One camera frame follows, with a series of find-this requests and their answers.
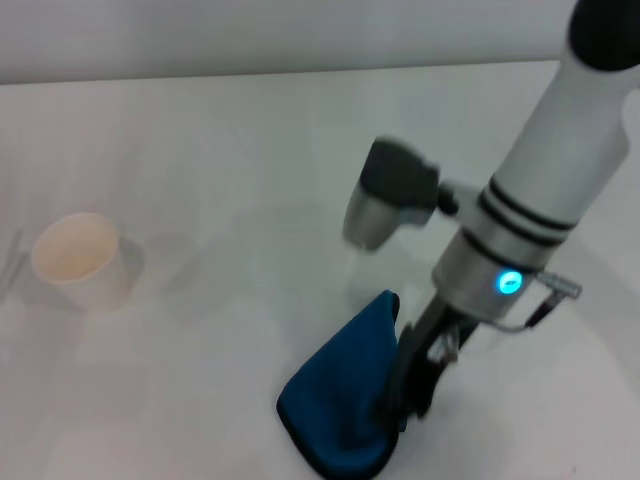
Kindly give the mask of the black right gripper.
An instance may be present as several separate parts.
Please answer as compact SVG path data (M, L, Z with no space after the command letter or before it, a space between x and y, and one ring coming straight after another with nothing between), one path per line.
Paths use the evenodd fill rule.
M419 380L416 417L429 412L437 384L478 323L436 294L413 326L406 324L398 340L393 368L385 393L387 423L399 425L415 410L410 394L409 373L418 357Z

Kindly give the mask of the blue rag with black trim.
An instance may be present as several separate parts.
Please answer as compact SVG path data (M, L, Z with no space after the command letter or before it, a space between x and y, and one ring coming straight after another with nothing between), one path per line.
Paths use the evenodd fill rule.
M276 411L304 460L324 480L373 480L406 429L384 410L400 299L385 290L289 379Z

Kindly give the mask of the white paper cup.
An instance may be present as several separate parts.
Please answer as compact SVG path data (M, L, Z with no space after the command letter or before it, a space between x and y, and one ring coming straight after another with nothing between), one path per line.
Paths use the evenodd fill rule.
M76 213L51 224L31 251L36 277L85 311L113 310L129 294L120 236L103 215Z

